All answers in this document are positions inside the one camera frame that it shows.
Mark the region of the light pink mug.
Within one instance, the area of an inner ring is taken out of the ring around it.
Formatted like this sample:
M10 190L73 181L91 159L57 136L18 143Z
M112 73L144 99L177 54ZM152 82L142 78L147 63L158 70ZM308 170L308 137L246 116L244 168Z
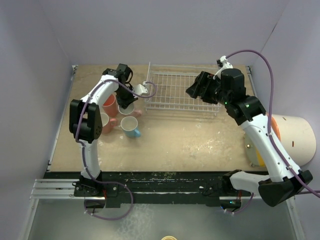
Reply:
M143 113L140 109L136 109L133 103L131 103L127 108L122 108L121 106L118 106L118 111L123 116L132 116L135 118L140 117Z

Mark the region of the salmon pink cup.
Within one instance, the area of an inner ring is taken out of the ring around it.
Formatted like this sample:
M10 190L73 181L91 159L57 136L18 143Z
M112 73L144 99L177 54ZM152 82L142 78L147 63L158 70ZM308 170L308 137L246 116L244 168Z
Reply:
M108 99L102 105L104 112L111 118L115 118L118 114L118 107L116 102L116 97L111 94Z

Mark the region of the blue cup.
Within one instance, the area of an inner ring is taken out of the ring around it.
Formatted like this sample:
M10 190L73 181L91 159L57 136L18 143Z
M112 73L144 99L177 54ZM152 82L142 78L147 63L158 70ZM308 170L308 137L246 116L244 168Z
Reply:
M138 126L138 120L134 116L126 116L120 122L121 129L129 138L139 138L141 136Z

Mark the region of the salmon pink mug with handle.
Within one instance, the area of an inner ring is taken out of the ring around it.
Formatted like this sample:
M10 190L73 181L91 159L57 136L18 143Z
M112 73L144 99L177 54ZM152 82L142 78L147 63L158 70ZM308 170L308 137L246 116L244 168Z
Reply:
M118 124L116 118L110 118L106 113L100 113L102 122L102 134L108 134Z

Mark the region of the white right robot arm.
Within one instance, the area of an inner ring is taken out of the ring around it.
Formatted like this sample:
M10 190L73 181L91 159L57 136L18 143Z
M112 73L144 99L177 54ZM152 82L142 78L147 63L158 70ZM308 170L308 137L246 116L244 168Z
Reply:
M218 76L201 71L185 91L193 99L224 105L227 114L253 141L267 168L267 175L234 170L223 176L222 190L228 196L239 190L258 194L270 207L299 194L313 180L309 170L293 161L271 128L270 113L260 100L246 93L245 76L236 68Z

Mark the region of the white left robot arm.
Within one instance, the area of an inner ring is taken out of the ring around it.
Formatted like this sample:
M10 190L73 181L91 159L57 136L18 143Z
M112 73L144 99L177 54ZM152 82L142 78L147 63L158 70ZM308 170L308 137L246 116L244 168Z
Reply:
M130 84L132 77L133 71L126 64L119 64L116 69L107 68L86 96L70 102L69 131L80 146L83 163L83 170L75 186L91 196L98 196L103 191L97 144L103 131L100 107L113 93L123 109L136 101Z

